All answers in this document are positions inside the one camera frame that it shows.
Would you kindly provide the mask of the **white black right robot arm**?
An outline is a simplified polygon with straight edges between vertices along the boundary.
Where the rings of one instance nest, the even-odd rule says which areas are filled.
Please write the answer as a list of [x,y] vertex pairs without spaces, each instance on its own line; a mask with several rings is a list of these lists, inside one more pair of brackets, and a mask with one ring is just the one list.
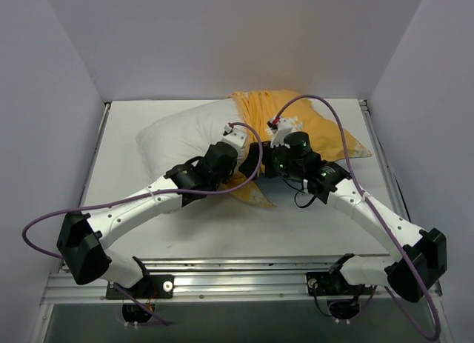
[[383,205],[342,166],[313,151],[307,133],[275,132],[264,165],[271,176],[300,183],[304,193],[344,213],[388,252],[387,258],[345,259],[328,276],[335,292],[346,293],[360,284],[387,286],[416,303],[447,271],[442,232],[426,231]]

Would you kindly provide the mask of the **yellow printed pillowcase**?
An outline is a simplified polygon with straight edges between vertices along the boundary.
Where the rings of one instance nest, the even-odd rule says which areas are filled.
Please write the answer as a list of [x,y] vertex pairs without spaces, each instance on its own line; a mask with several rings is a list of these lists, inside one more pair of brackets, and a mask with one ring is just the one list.
[[[269,141],[273,133],[267,122],[296,96],[298,94],[290,90],[257,90],[235,92],[230,98],[236,103],[241,120],[257,131],[262,141]],[[312,149],[324,160],[338,161],[344,158],[338,125],[316,112],[309,99],[294,102],[282,116],[289,121],[294,130],[309,135]],[[250,182],[230,195],[246,204],[265,208],[273,206],[255,182]]]

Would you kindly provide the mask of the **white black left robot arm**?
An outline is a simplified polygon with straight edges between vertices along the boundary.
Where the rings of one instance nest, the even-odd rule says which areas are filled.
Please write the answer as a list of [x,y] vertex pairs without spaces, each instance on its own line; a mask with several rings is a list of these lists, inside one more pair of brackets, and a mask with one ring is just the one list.
[[112,244],[156,216],[217,195],[219,185],[232,176],[237,155],[234,146],[219,141],[203,156],[177,164],[128,198],[68,211],[57,248],[76,284],[104,279],[119,284],[133,298],[144,296],[150,287],[146,267],[135,256],[112,251]]

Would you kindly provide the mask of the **white pillow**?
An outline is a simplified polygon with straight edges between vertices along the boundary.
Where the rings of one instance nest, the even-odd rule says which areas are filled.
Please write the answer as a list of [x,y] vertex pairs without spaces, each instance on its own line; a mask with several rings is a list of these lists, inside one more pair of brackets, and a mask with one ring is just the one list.
[[221,140],[228,123],[241,121],[232,99],[214,101],[155,121],[137,134],[136,143],[147,172],[157,179],[173,166],[203,156]]

